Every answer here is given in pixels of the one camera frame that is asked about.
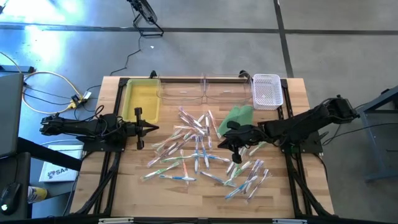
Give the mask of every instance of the clear plastic bin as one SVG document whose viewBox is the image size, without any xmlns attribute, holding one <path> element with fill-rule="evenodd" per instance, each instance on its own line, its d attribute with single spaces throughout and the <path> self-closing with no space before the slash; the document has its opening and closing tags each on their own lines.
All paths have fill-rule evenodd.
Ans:
<svg viewBox="0 0 398 224">
<path fill-rule="evenodd" d="M 238 75 L 205 75 L 205 95 L 209 105 L 246 105 L 252 98 L 251 79 Z"/>
<path fill-rule="evenodd" d="M 127 82 L 122 109 L 125 121 L 136 122 L 134 108 L 141 107 L 141 119 L 155 124 L 159 119 L 160 99 L 156 95 L 158 79 L 135 79 Z"/>
<path fill-rule="evenodd" d="M 205 95 L 204 76 L 159 77 L 156 95 L 163 105 L 201 105 Z"/>
</svg>

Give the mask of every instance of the concrete floor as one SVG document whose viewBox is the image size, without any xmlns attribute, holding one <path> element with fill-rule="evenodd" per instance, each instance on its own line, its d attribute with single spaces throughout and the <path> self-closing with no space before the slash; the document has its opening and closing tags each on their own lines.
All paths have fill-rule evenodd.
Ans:
<svg viewBox="0 0 398 224">
<path fill-rule="evenodd" d="M 164 27 L 277 29 L 272 0 L 151 0 Z M 286 29 L 398 30 L 395 0 L 280 0 Z M 124 0 L 10 0 L 0 22 L 79 26 L 131 27 L 131 9 Z M 101 83 L 102 77 L 123 67 L 126 55 L 137 50 L 136 32 L 0 30 L 0 50 L 20 65 L 49 70 L 68 77 L 80 91 Z M 398 84 L 396 35 L 287 35 L 294 77 L 305 79 L 312 106 L 341 94 L 352 105 L 377 97 Z M 161 39 L 141 39 L 142 52 L 130 58 L 128 69 L 117 75 L 198 75 L 201 73 L 276 73 L 286 77 L 279 34 L 171 32 Z M 0 58 L 0 63 L 9 62 Z M 36 89 L 64 96 L 73 90 L 58 78 L 32 77 Z M 59 98 L 32 93 L 61 102 Z M 29 99 L 37 108 L 52 111 L 61 106 Z M 89 106 L 94 108 L 95 100 Z M 78 111 L 80 118 L 89 116 Z M 71 111 L 63 114 L 72 118 Z M 24 105 L 19 135 L 42 143 L 68 136 L 41 136 L 43 114 Z M 343 131 L 362 127 L 359 120 Z M 334 131 L 335 125 L 324 130 Z M 396 222 L 396 179 L 364 183 L 376 171 L 373 154 L 364 132 L 335 139 L 324 148 L 331 198 L 337 215 L 346 218 Z M 41 170 L 41 162 L 32 162 Z M 67 195 L 34 205 L 34 217 L 60 215 Z"/>
</svg>

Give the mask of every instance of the yellow plastic bin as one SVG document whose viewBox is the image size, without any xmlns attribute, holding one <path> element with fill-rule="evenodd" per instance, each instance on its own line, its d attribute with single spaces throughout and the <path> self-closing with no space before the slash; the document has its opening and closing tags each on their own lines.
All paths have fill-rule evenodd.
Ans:
<svg viewBox="0 0 398 224">
<path fill-rule="evenodd" d="M 135 79 L 127 82 L 122 109 L 125 121 L 136 122 L 134 108 L 141 107 L 141 119 L 155 124 L 159 119 L 160 99 L 156 95 L 158 79 Z"/>
</svg>

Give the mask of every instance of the green cloth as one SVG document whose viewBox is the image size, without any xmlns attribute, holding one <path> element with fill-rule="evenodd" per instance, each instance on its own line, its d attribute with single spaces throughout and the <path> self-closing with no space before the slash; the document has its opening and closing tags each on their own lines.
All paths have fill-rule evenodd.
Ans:
<svg viewBox="0 0 398 224">
<path fill-rule="evenodd" d="M 225 117 L 224 121 L 219 126 L 218 132 L 221 135 L 224 135 L 227 131 L 229 131 L 229 128 L 226 127 L 228 121 L 235 121 L 240 125 L 252 124 L 253 111 L 254 109 L 252 106 L 242 106 L 241 108 L 234 106 L 234 108 L 232 108 L 227 117 Z"/>
</svg>

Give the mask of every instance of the white basket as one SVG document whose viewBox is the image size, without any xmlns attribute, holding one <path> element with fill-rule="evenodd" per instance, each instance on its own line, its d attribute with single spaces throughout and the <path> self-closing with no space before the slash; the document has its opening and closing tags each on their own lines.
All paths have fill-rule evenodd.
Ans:
<svg viewBox="0 0 398 224">
<path fill-rule="evenodd" d="M 257 110 L 276 110 L 284 104 L 280 78 L 273 74 L 255 74 L 252 83 L 253 106 Z"/>
</svg>

